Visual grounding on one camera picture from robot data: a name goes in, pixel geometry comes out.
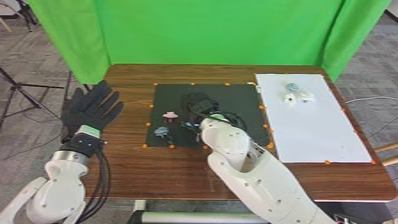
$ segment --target wrist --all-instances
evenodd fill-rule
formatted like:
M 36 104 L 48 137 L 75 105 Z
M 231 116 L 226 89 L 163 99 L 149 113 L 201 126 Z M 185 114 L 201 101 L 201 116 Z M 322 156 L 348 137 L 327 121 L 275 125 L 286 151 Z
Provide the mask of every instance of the wrist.
M 98 150 L 101 150 L 105 141 L 100 139 L 100 130 L 82 125 L 73 137 L 60 146 L 60 151 L 75 151 L 89 158 Z

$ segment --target wooden table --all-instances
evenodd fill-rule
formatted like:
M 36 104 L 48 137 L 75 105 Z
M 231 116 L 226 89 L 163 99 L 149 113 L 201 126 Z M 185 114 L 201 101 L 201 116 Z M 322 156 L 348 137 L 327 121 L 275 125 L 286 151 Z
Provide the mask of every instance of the wooden table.
M 254 73 L 325 74 L 313 66 L 240 65 L 114 65 L 105 80 L 121 92 L 124 111 L 105 131 L 107 156 L 112 167 L 114 199 L 236 199 L 206 162 L 210 150 L 201 148 L 142 148 L 155 94 L 153 83 L 243 84 Z M 316 201 L 389 201 L 396 197 L 380 160 L 359 128 L 348 107 L 329 81 L 341 107 L 359 132 L 377 164 L 286 164 L 306 192 Z M 98 163 L 91 163 L 85 178 L 87 194 L 98 179 Z

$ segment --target black mat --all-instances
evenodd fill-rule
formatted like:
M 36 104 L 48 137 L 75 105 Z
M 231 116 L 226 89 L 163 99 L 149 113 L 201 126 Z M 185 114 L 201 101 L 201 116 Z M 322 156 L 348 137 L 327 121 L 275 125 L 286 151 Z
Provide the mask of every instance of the black mat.
M 197 147 L 203 143 L 195 142 L 195 133 L 181 127 L 183 107 L 181 97 L 192 93 L 203 92 L 208 97 L 219 102 L 220 110 L 233 112 L 243 119 L 247 125 L 247 134 L 259 145 L 267 145 L 268 133 L 263 128 L 263 111 L 259 110 L 259 97 L 256 87 L 252 85 L 158 85 L 155 91 L 151 126 L 147 129 L 146 144 L 147 146 L 167 146 L 167 141 L 156 137 L 155 130 L 165 126 L 162 115 L 174 111 L 179 115 L 176 121 L 169 124 L 172 143 L 176 146 Z

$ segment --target table leg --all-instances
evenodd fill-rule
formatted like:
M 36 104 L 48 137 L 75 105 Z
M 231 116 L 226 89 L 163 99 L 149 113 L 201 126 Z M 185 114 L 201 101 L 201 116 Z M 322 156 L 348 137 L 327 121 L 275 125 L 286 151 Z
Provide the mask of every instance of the table leg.
M 7 30 L 9 32 L 12 32 L 12 30 L 11 30 L 11 28 L 9 28 L 9 25 L 7 25 L 7 23 L 5 23 L 5 21 L 4 21 L 2 18 L 0 18 L 0 23 L 2 23 L 2 25 L 4 25 L 5 30 Z

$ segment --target orange marker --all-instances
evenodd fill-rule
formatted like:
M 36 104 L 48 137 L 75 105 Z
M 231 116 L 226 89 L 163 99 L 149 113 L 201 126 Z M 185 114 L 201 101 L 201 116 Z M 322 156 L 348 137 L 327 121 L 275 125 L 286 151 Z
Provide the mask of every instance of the orange marker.
M 274 149 L 274 142 L 267 145 L 267 149 Z

